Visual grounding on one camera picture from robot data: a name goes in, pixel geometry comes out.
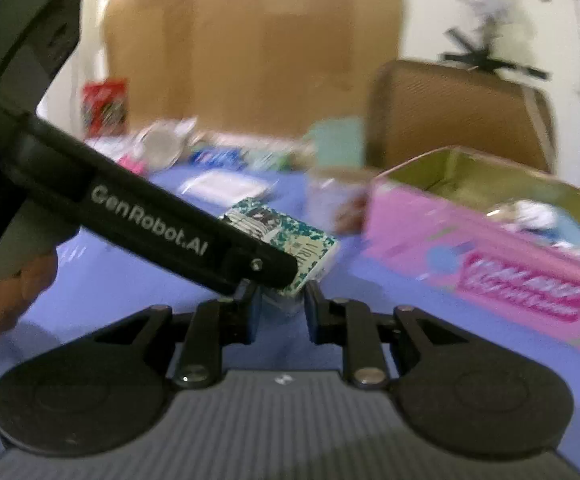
pink tin box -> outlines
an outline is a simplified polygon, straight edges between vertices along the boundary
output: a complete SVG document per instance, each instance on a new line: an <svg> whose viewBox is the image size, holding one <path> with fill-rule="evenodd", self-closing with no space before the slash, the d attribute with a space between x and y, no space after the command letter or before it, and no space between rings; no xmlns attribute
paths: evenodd
<svg viewBox="0 0 580 480"><path fill-rule="evenodd" d="M483 214L379 177L366 254L580 348L580 260Z"/></svg>

brown object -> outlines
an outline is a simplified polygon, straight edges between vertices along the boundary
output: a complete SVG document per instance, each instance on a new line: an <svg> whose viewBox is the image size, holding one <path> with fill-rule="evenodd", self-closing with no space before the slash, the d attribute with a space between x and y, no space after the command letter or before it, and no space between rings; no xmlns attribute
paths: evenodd
<svg viewBox="0 0 580 480"><path fill-rule="evenodd" d="M400 30L401 0L108 0L103 21L132 129L198 116L201 130L295 138L365 116Z"/></svg>
<svg viewBox="0 0 580 480"><path fill-rule="evenodd" d="M554 146L543 94L526 88ZM549 171L521 85L460 68L395 60L372 90L367 164L391 168L444 146L465 146Z"/></svg>

green book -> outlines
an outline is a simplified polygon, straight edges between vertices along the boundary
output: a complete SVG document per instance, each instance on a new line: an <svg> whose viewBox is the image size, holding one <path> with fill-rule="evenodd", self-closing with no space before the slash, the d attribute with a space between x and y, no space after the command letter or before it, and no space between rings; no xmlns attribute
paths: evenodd
<svg viewBox="0 0 580 480"><path fill-rule="evenodd" d="M254 198L236 203L221 219L238 230L294 256L299 272L294 281L278 291L296 297L311 280L320 280L332 268L339 252L336 238L296 218L279 213Z"/></svg>

gray gripper base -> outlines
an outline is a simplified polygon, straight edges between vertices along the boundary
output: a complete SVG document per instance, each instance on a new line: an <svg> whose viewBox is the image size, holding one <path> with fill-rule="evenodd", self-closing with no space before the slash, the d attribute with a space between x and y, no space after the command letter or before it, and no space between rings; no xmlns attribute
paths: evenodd
<svg viewBox="0 0 580 480"><path fill-rule="evenodd" d="M214 388L179 394L139 439L97 456L11 450L0 480L580 480L554 452L491 463L437 449L385 394L353 389L337 372L284 375L230 371Z"/></svg>

blue tablecloth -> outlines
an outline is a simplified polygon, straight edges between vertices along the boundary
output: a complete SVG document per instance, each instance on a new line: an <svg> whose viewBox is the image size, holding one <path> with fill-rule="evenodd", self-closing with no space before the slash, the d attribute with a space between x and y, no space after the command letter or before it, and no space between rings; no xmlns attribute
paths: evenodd
<svg viewBox="0 0 580 480"><path fill-rule="evenodd" d="M171 192L198 173L175 168L153 181ZM270 205L301 218L305 179L301 174L262 174L275 182ZM213 214L221 208L191 200ZM574 393L576 410L561 453L580 469L580 352L547 336L517 326L477 306L397 275L361 256L359 237L342 240L339 262L322 283L329 297L362 300L376 312L389 313L397 304L416 305L474 334L551 367ZM17 327L0 337L0 375L25 359L91 332L151 304L169 304L176 312L191 311L213 293L113 247L86 230L59 248L60 270L54 285L30 308ZM340 368L341 351L310 343L305 318L288 317L270 308L260 321L251 346L225 349L224 363L239 368Z"/></svg>

